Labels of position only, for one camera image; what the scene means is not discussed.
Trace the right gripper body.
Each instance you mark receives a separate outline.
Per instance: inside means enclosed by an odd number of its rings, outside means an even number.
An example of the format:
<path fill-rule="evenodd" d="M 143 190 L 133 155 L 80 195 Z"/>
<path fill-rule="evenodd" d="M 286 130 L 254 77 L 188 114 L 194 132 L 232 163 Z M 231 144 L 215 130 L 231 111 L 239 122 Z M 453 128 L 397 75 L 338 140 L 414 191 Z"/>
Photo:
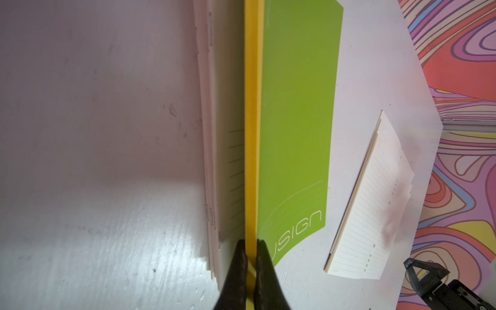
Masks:
<path fill-rule="evenodd" d="M 440 283 L 428 293 L 428 306 L 436 310 L 495 310 L 495 306 L 483 300 L 458 280 L 453 280 L 449 284 Z"/>

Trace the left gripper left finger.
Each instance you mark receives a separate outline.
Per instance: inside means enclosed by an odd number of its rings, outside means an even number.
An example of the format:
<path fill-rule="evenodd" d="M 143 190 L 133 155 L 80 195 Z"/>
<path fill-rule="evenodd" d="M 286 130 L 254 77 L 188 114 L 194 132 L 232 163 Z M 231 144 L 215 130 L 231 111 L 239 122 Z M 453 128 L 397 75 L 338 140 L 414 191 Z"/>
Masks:
<path fill-rule="evenodd" d="M 226 281 L 214 310 L 246 310 L 248 259 L 245 240 L 237 241 Z"/>

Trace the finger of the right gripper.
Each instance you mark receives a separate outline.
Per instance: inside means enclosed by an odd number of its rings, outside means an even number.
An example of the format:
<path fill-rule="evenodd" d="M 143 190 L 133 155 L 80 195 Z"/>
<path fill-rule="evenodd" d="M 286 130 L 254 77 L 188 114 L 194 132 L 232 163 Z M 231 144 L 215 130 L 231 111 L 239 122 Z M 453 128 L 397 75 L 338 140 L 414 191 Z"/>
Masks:
<path fill-rule="evenodd" d="M 414 292 L 427 306 L 444 306 L 434 292 L 442 286 L 449 271 L 439 263 L 423 262 L 414 258 L 404 261 L 406 274 Z"/>

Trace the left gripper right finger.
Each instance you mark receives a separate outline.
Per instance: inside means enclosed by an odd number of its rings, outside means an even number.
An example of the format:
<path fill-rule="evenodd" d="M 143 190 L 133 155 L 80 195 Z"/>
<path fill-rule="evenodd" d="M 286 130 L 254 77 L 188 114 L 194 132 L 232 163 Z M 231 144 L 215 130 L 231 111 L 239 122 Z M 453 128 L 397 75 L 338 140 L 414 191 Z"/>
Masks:
<path fill-rule="evenodd" d="M 267 244 L 263 240 L 257 240 L 253 302 L 256 310 L 290 310 L 280 287 Z"/>

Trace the orange cover notebook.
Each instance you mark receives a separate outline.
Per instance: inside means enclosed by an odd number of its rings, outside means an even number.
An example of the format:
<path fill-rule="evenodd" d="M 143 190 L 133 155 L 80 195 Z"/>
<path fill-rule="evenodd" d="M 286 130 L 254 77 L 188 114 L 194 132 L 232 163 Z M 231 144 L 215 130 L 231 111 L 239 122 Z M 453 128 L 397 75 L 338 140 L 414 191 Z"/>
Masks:
<path fill-rule="evenodd" d="M 324 267 L 327 274 L 381 278 L 414 176 L 393 125 L 381 112 Z"/>

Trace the green cover notebook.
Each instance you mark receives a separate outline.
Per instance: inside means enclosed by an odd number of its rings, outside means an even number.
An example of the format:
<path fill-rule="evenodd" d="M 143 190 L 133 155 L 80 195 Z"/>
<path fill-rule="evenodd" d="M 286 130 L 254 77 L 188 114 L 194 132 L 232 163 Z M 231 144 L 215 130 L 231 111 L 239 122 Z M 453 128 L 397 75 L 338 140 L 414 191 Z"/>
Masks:
<path fill-rule="evenodd" d="M 275 266 L 326 223 L 343 6 L 195 1 L 209 269 L 219 292 L 237 241 L 255 309 L 257 240 Z"/>

